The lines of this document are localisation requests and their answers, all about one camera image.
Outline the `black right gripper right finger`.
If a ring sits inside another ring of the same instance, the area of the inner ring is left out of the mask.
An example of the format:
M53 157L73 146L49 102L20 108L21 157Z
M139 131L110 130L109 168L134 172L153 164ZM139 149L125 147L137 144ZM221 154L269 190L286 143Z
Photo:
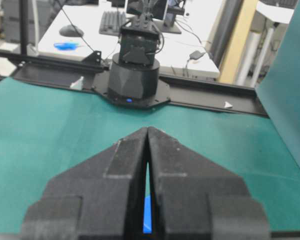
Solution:
M267 216L242 177L150 127L153 231L161 240L268 240Z

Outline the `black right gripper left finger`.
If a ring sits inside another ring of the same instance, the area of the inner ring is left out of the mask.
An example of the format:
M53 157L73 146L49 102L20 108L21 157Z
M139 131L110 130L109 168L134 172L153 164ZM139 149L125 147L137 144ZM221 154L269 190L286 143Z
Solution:
M26 211L23 240L134 240L143 230L147 128L51 178Z

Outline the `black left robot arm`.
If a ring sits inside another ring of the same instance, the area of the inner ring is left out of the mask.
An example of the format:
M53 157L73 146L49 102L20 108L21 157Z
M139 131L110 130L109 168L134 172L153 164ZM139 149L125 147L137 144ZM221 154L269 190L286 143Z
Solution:
M152 21L154 0L131 0L133 18L121 25L120 51L112 58L106 98L135 108L158 104L164 37ZM132 240L142 234L148 128L52 177L24 216L23 240Z

